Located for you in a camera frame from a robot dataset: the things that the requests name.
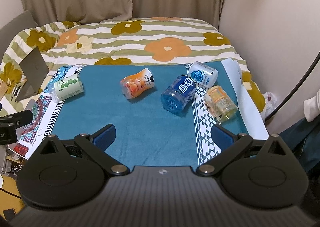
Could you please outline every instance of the bottle bottom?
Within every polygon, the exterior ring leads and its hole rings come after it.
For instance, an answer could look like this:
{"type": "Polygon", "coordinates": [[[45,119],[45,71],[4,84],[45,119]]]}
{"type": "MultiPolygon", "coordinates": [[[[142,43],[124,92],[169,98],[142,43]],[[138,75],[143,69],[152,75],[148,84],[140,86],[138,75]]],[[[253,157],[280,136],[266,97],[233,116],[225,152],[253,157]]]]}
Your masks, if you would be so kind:
{"type": "Polygon", "coordinates": [[[50,97],[52,98],[52,101],[54,103],[58,103],[60,100],[58,98],[58,96],[56,95],[56,92],[54,90],[54,83],[53,84],[50,84],[48,86],[48,90],[49,90],[49,94],[50,94],[50,97]]]}
{"type": "Polygon", "coordinates": [[[161,102],[163,108],[173,114],[181,113],[185,106],[182,101],[179,101],[178,99],[174,98],[174,96],[169,94],[162,94],[161,102]]]}
{"type": "Polygon", "coordinates": [[[226,120],[229,120],[231,119],[235,114],[236,112],[238,111],[238,108],[237,107],[232,107],[232,108],[226,108],[222,111],[222,117],[220,118],[220,121],[221,122],[224,122],[226,120]]]}

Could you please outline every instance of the plastic bag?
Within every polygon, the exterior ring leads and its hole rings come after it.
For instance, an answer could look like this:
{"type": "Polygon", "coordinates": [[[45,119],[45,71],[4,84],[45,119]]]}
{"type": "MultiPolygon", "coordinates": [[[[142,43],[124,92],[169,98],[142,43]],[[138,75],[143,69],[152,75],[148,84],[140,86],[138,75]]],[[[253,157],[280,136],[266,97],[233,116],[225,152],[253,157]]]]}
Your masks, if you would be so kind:
{"type": "Polygon", "coordinates": [[[266,117],[269,116],[269,114],[277,107],[277,97],[271,93],[267,92],[263,94],[264,99],[266,100],[266,117]]]}

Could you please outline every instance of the yellow bottle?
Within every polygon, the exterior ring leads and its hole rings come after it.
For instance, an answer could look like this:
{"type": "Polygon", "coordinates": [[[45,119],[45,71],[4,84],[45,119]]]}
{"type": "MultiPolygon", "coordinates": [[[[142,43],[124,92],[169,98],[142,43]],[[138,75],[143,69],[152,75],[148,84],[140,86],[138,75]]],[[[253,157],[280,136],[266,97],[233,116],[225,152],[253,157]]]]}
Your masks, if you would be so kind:
{"type": "Polygon", "coordinates": [[[233,117],[238,110],[238,107],[220,85],[210,88],[204,95],[204,100],[219,124],[233,117]]]}

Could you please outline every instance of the black cable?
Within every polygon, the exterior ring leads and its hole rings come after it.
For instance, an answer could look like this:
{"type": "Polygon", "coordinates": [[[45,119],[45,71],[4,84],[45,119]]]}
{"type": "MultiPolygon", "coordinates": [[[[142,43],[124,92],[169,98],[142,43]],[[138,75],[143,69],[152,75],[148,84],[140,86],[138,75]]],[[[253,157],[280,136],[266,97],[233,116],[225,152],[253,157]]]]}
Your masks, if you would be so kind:
{"type": "Polygon", "coordinates": [[[1,190],[1,191],[3,191],[3,192],[5,192],[5,193],[7,193],[7,194],[10,194],[10,195],[12,195],[12,196],[14,196],[14,197],[16,197],[16,198],[21,199],[21,197],[20,197],[20,196],[15,195],[15,194],[13,194],[13,193],[10,193],[10,192],[8,192],[7,190],[2,189],[1,187],[0,187],[0,190],[1,190]]]}
{"type": "Polygon", "coordinates": [[[313,63],[311,64],[311,66],[309,67],[308,71],[304,74],[304,76],[301,78],[301,80],[298,82],[298,84],[293,88],[293,90],[288,94],[288,96],[279,104],[279,106],[277,108],[275,108],[273,110],[273,112],[271,112],[268,117],[266,117],[266,121],[271,119],[281,108],[282,106],[284,106],[284,104],[292,97],[292,95],[295,94],[295,92],[300,88],[300,86],[304,83],[304,81],[307,79],[307,77],[310,75],[310,73],[312,72],[312,70],[315,68],[316,64],[319,62],[320,60],[320,52],[317,55],[317,57],[315,58],[315,60],[313,61],[313,63]]]}

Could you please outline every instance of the gray headboard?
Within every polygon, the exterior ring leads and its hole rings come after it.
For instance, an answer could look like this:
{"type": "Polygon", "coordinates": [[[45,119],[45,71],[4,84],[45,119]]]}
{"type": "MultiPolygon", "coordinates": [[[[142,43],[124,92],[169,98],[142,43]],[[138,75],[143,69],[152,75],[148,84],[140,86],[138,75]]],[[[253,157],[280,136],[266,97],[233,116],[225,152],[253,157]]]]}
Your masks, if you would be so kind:
{"type": "Polygon", "coordinates": [[[0,60],[7,50],[12,39],[22,30],[36,28],[38,24],[33,20],[31,13],[27,10],[0,29],[0,60]]]}

